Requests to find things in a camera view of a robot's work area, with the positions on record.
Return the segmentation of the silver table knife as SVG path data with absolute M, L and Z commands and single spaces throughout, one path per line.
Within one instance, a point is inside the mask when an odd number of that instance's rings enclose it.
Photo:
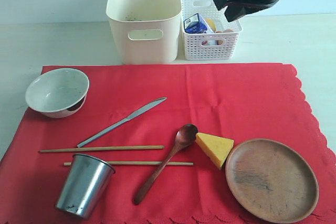
M 129 114 L 127 117 L 121 119 L 120 121 L 110 125 L 109 127 L 103 129 L 102 131 L 96 133 L 95 135 L 89 137 L 88 139 L 80 142 L 79 144 L 77 144 L 77 147 L 81 148 L 84 147 L 85 145 L 93 142 L 94 140 L 102 137 L 103 135 L 107 134 L 108 132 L 114 130 L 115 128 L 119 127 L 120 125 L 136 118 L 137 116 L 149 111 L 150 109 L 154 108 L 155 106 L 159 105 L 160 103 L 164 102 L 167 99 L 167 97 L 161 97 L 158 99 L 155 99 L 151 102 L 149 102 L 148 104 L 138 108 L 137 110 L 133 111 L 131 114 Z

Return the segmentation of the wooden chopstick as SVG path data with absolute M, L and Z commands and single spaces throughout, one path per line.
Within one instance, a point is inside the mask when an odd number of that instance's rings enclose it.
M 104 147 L 78 147 L 39 150 L 39 153 L 70 153 L 70 152 L 99 152 L 99 151 L 128 151 L 128 150 L 162 150 L 163 145 L 132 145 L 132 146 L 104 146 Z
M 159 161 L 112 161 L 108 162 L 112 166 L 159 166 Z M 193 166 L 193 162 L 168 162 L 168 166 Z

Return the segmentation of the dark wooden spoon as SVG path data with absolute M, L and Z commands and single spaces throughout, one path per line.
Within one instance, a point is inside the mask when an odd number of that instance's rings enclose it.
M 177 132 L 175 136 L 174 145 L 167 155 L 167 157 L 161 162 L 161 164 L 156 168 L 156 170 L 148 177 L 148 179 L 144 182 L 144 184 L 140 187 L 140 189 L 135 194 L 133 199 L 133 203 L 135 205 L 139 205 L 142 200 L 145 198 L 150 188 L 154 184 L 155 180 L 158 178 L 162 170 L 171 160 L 171 158 L 177 154 L 182 149 L 190 146 L 196 140 L 196 134 L 198 133 L 198 128 L 194 124 L 186 124 L 183 125 Z

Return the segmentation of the brown egg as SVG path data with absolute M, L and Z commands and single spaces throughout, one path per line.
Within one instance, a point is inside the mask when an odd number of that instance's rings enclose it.
M 232 29 L 225 29 L 224 31 L 220 31 L 220 30 L 216 31 L 216 33 L 232 33 L 232 32 L 233 32 Z M 223 40 L 216 41 L 217 45 L 222 45 L 223 42 L 224 42 Z

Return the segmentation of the lower wooden chopstick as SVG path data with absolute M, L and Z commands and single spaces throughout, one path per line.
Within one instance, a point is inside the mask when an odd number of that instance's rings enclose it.
M 108 162 L 112 166 L 159 166 L 159 161 L 112 161 Z M 193 166 L 193 162 L 168 162 L 168 166 Z

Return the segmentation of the blue milk carton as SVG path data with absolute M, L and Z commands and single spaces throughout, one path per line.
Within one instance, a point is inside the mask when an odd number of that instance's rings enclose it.
M 205 18 L 199 13 L 195 13 L 183 21 L 184 31 L 187 34 L 214 34 L 205 21 Z

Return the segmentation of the yellow lemon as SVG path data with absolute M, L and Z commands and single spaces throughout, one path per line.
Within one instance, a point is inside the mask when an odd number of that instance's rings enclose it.
M 207 24 L 209 25 L 209 27 L 211 28 L 211 30 L 213 32 L 216 32 L 216 26 L 215 26 L 215 23 L 212 19 L 210 18 L 206 18 L 205 21 L 207 22 Z

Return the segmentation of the white ceramic bowl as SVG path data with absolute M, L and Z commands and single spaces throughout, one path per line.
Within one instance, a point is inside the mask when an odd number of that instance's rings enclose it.
M 48 71 L 36 78 L 27 88 L 27 105 L 44 116 L 65 118 L 84 105 L 89 90 L 88 76 L 74 68 Z

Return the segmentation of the yellow cheese wedge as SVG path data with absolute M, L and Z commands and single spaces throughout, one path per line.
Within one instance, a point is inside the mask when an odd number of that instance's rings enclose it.
M 198 132 L 196 142 L 213 164 L 221 170 L 234 146 L 234 140 Z

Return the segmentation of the white perforated plastic basket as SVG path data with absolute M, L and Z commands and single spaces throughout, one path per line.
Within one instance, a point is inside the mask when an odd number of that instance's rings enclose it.
M 214 21 L 216 31 L 232 29 L 232 33 L 187 34 L 182 27 L 184 54 L 187 60 L 225 60 L 232 57 L 242 26 L 239 21 L 228 22 L 224 10 L 217 10 L 213 0 L 181 0 L 181 19 L 184 21 L 195 13 Z

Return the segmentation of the brown wooden plate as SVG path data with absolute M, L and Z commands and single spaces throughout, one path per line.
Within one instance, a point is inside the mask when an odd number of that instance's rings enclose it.
M 309 164 L 285 144 L 247 140 L 230 152 L 225 165 L 228 187 L 254 216 L 272 223 L 308 217 L 319 200 L 319 184 Z

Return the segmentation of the red tablecloth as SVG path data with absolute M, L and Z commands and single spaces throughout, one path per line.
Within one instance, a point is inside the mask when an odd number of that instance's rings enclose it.
M 82 223 L 56 209 L 71 148 L 160 97 L 145 114 L 97 139 L 94 146 L 164 145 L 160 151 L 99 153 L 103 160 L 161 161 L 177 130 L 282 142 L 304 157 L 320 187 L 319 202 L 304 223 L 335 223 L 335 155 L 312 115 L 294 66 L 281 63 L 82 66 L 90 80 L 83 107 L 53 120 L 27 110 L 1 161 L 1 223 Z M 193 166 L 170 166 L 146 198 L 134 205 L 149 166 L 119 166 L 87 223 L 260 223 L 232 196 L 225 173 L 198 145 L 176 155 Z

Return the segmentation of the stainless steel cup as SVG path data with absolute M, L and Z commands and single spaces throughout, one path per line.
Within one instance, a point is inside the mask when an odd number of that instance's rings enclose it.
M 115 169 L 107 162 L 87 154 L 74 154 L 56 208 L 89 218 L 114 174 Z

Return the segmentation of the cream plastic bin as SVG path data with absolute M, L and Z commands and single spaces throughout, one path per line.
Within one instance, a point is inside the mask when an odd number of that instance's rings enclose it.
M 108 0 L 106 15 L 120 60 L 162 64 L 178 53 L 181 0 Z

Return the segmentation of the upper wooden chopstick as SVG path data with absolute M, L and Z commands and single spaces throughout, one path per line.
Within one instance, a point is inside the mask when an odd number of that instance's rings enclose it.
M 132 146 L 104 146 L 104 147 L 78 147 L 39 150 L 39 153 L 70 153 L 70 152 L 99 152 L 99 151 L 128 151 L 128 150 L 162 150 L 163 145 L 132 145 Z

